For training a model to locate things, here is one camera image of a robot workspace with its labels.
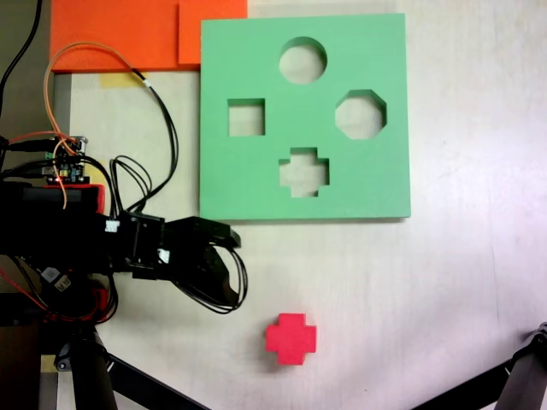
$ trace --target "green foam board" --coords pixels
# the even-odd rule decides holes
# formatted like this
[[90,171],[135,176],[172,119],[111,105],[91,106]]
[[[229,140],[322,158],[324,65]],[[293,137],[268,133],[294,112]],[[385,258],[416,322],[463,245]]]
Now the green foam board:
[[[291,44],[324,50],[325,72],[300,85],[279,70]],[[206,20],[202,33],[200,213],[213,220],[410,216],[404,15]],[[335,124],[346,98],[385,109],[371,139]],[[229,107],[261,102],[263,135],[232,137]],[[299,149],[328,161],[317,196],[292,197],[279,164]]]

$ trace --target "white table surface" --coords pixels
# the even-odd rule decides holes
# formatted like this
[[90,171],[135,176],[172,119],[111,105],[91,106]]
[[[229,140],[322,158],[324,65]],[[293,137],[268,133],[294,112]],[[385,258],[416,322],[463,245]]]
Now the white table surface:
[[[250,0],[250,17],[403,12],[413,215],[398,223],[245,224],[245,304],[226,317],[170,283],[120,275],[109,351],[214,410],[409,409],[509,358],[547,319],[547,2]],[[197,214],[199,75],[152,73],[180,135],[173,182],[145,211]],[[70,131],[89,154],[167,173],[160,111],[139,88],[72,78]],[[126,203],[137,198],[130,181]],[[318,326],[278,368],[279,313]],[[62,377],[59,408],[71,408]],[[137,408],[123,401],[121,408]]]

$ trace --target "red foam block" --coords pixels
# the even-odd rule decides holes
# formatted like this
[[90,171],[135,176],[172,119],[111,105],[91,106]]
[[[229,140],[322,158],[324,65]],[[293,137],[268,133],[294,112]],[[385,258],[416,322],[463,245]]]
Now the red foam block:
[[317,349],[317,328],[306,325],[303,313],[282,313],[279,323],[266,329],[266,350],[277,353],[280,365],[304,364],[306,353]]

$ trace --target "circuit board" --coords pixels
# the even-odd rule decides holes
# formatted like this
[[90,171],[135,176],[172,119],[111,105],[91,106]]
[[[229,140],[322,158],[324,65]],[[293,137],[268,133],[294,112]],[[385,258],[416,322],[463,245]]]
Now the circuit board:
[[[87,138],[86,137],[75,137],[76,138],[76,144],[75,147],[73,147],[74,152],[76,155],[84,155],[85,154],[85,147],[87,145]],[[57,156],[66,156],[67,152],[65,150],[59,150],[57,153]],[[53,159],[53,154],[47,153],[46,157],[47,160]],[[76,185],[76,184],[89,184],[90,178],[85,176],[85,166],[83,164],[60,164],[58,167],[59,172],[59,179],[65,184],[65,185]],[[47,174],[48,177],[46,178],[46,182],[48,185],[58,185],[59,179],[56,175],[54,175],[53,168],[48,167],[45,168],[44,174]]]

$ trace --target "wire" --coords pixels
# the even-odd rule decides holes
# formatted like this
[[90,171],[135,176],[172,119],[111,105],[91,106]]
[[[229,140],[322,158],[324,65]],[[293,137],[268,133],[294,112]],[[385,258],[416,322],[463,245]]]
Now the wire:
[[[144,177],[138,171],[136,171],[133,167],[129,166],[122,159],[128,159],[129,161],[132,161],[134,164],[136,164],[141,170],[143,170],[144,175],[147,179],[144,179]],[[135,180],[139,189],[143,193],[143,198],[147,197],[150,194],[153,184],[152,178],[148,171],[146,171],[146,168],[144,168],[139,162],[135,161],[133,158],[130,158],[126,155],[118,155],[113,160],[110,160],[110,174],[112,175],[112,183],[116,191],[116,199],[119,203],[120,209],[123,209],[123,206],[121,203],[120,189],[118,184],[118,172],[116,170],[116,167],[121,167]]]
[[[154,88],[151,86],[150,82],[145,78],[145,76],[143,76],[142,73],[140,73],[140,71],[137,70],[137,68],[133,67],[133,65],[122,54],[120,54],[117,50],[113,49],[112,47],[109,47],[106,44],[92,42],[92,41],[80,41],[80,42],[68,44],[65,47],[63,47],[62,49],[60,49],[59,51],[57,51],[55,53],[55,55],[51,58],[50,64],[48,65],[48,67],[46,68],[46,71],[45,71],[45,76],[44,76],[44,105],[45,105],[46,113],[47,113],[47,115],[50,119],[51,126],[53,127],[53,129],[56,132],[61,132],[61,128],[59,127],[59,125],[58,125],[58,123],[55,119],[55,116],[53,115],[53,111],[51,109],[51,104],[50,104],[50,96],[49,96],[48,91],[49,91],[49,81],[50,81],[51,69],[55,65],[56,61],[62,55],[64,55],[65,53],[67,53],[70,50],[81,48],[81,47],[92,47],[92,48],[97,48],[97,49],[100,49],[100,50],[106,50],[109,53],[112,53],[117,58],[119,58],[129,68],[130,71],[135,73],[141,79],[143,84],[150,90],[150,92],[152,93],[152,96],[156,99],[158,105],[160,106],[160,110],[162,111],[163,118],[165,119],[165,122],[166,122],[166,125],[167,125],[167,128],[168,128],[169,143],[170,143],[170,146],[171,146],[171,167],[169,168],[168,176],[166,177],[166,179],[161,184],[159,184],[155,189],[148,192],[146,195],[144,195],[144,197],[141,200],[135,202],[132,206],[130,206],[127,209],[128,211],[135,210],[137,212],[142,212],[144,210],[144,207],[145,207],[147,201],[163,189],[163,187],[171,180],[171,178],[173,177],[173,175],[174,175],[174,173],[177,169],[177,165],[178,165],[178,162],[179,162],[179,136],[178,136],[177,130],[174,126],[173,119],[171,118],[171,114],[169,113],[167,107],[165,106],[165,103],[160,98],[160,96],[157,94],[156,90],[154,90]],[[67,149],[69,148],[68,145],[66,144],[66,141],[64,142],[64,145],[65,145],[65,148],[67,148]],[[136,164],[138,164],[132,158],[129,158],[129,157],[126,157],[126,158],[128,160],[133,161]],[[138,178],[137,176],[133,175],[134,173],[132,173],[132,171],[128,171],[127,167],[124,167],[124,169],[127,172],[129,172],[134,179]],[[115,202],[117,202],[117,206],[119,207],[119,209],[122,210],[121,199],[120,199],[117,184],[116,184],[116,191],[115,191]]]
[[152,93],[152,96],[156,99],[158,105],[160,106],[160,110],[162,111],[163,118],[168,128],[169,144],[171,146],[171,167],[169,168],[169,174],[166,177],[166,179],[161,184],[159,184],[152,192],[150,192],[147,196],[145,196],[140,201],[135,202],[132,206],[130,206],[127,209],[128,211],[135,210],[137,212],[142,212],[147,201],[150,200],[153,196],[155,196],[158,192],[160,192],[163,189],[163,187],[167,185],[168,182],[171,180],[171,178],[174,176],[174,173],[177,169],[177,165],[179,163],[179,135],[177,133],[176,127],[174,126],[174,122],[173,122],[173,119],[171,118],[171,114],[169,113],[163,100],[157,94],[154,87],[152,87],[152,85],[145,78],[145,76],[143,76],[143,74],[141,74],[136,68],[134,68],[132,71],[135,74],[137,74],[137,76],[149,88],[150,92]]
[[34,15],[34,22],[32,24],[32,29],[30,34],[28,35],[28,38],[26,39],[26,42],[23,44],[23,47],[17,53],[17,56],[15,56],[14,60],[9,64],[8,68],[6,69],[6,72],[3,74],[2,80],[0,81],[0,118],[2,117],[2,109],[3,109],[3,92],[4,88],[6,86],[6,83],[8,82],[8,78],[12,71],[14,71],[15,66],[20,61],[20,59],[23,57],[23,55],[28,50],[28,47],[31,45],[32,41],[34,40],[34,36],[36,35],[36,31],[38,30],[38,25],[40,23],[40,15],[42,14],[42,0],[38,0],[36,2],[36,13]]
[[60,139],[57,145],[55,146],[55,148],[53,149],[53,171],[55,172],[56,181],[59,183],[59,186],[61,187],[61,190],[62,190],[62,201],[63,201],[62,208],[66,209],[67,202],[68,202],[67,190],[65,189],[65,185],[62,182],[61,176],[59,175],[59,169],[57,168],[57,150],[59,149],[62,143],[63,143],[63,140]]
[[30,276],[28,276],[28,273],[26,273],[25,268],[21,265],[19,260],[14,256],[8,256],[8,257],[11,259],[12,262],[14,262],[14,264],[17,266],[17,268],[21,272],[21,275],[26,280],[26,283],[28,284],[28,287],[30,288],[34,297],[36,297],[36,299],[38,299],[40,303],[42,303],[44,306],[47,307],[47,303],[44,302],[44,300],[40,297],[38,290],[36,289],[36,286],[34,285],[34,282],[31,280]]
[[32,138],[32,137],[39,137],[41,135],[53,135],[55,137],[59,137],[59,139],[61,139],[62,137],[63,138],[66,138],[66,139],[69,139],[70,141],[72,142],[76,142],[76,138],[74,137],[69,137],[68,135],[66,134],[63,134],[62,132],[57,132],[57,131],[37,131],[37,132],[29,132],[28,134],[23,134],[23,135],[19,135],[17,137],[13,137],[9,140],[9,143],[10,144],[13,144],[13,143],[17,143],[19,141],[21,141],[22,139],[28,139],[28,138]]
[[127,65],[127,67],[130,70],[132,70],[131,63],[124,56],[122,56],[118,51],[116,51],[112,47],[109,47],[106,44],[101,44],[101,43],[97,43],[97,42],[94,42],[94,41],[79,41],[79,42],[76,42],[76,43],[68,44],[68,45],[64,46],[62,49],[60,49],[59,51],[57,51],[55,53],[55,55],[53,57],[51,57],[50,64],[48,64],[48,67],[45,70],[45,76],[44,76],[45,111],[48,115],[48,118],[50,119],[51,126],[57,132],[60,132],[61,128],[59,127],[59,124],[57,123],[57,121],[55,119],[55,116],[53,115],[53,110],[51,109],[50,93],[49,93],[51,69],[53,68],[53,66],[55,65],[55,63],[59,59],[59,57],[61,57],[63,54],[65,54],[69,50],[73,50],[73,49],[81,48],[81,47],[94,47],[94,48],[97,48],[97,49],[100,49],[100,50],[106,50],[109,53],[112,53],[115,56],[117,56],[120,60],[122,60],[124,62],[124,64]]
[[226,249],[232,258],[234,259],[236,266],[238,267],[238,300],[236,303],[234,303],[230,307],[226,307],[223,305],[220,305],[218,303],[209,302],[207,300],[203,299],[203,296],[205,298],[208,298],[206,294],[204,294],[202,291],[192,288],[192,290],[184,288],[183,286],[177,285],[177,288],[179,288],[182,293],[190,297],[194,302],[199,303],[204,308],[207,308],[211,312],[217,313],[217,314],[229,314],[231,312],[234,312],[235,310],[238,310],[243,302],[245,301],[247,297],[247,291],[249,289],[249,277],[247,275],[247,268],[245,267],[245,264],[243,260],[241,259],[241,256],[238,255],[238,253],[234,249],[224,248]]
[[9,284],[11,284],[14,288],[16,288],[20,293],[22,293],[23,295],[25,295],[26,297],[28,297],[31,301],[33,301],[34,303],[36,303],[36,305],[38,305],[39,308],[41,308],[42,310],[46,311],[47,312],[47,307],[45,307],[44,305],[42,305],[42,303],[38,302],[36,299],[34,299],[32,296],[30,296],[28,294],[28,292],[26,290],[24,290],[23,288],[21,288],[12,278],[10,278],[8,276],[8,274],[2,269],[0,268],[0,276],[2,276],[4,278],[4,280],[6,282],[8,282]]

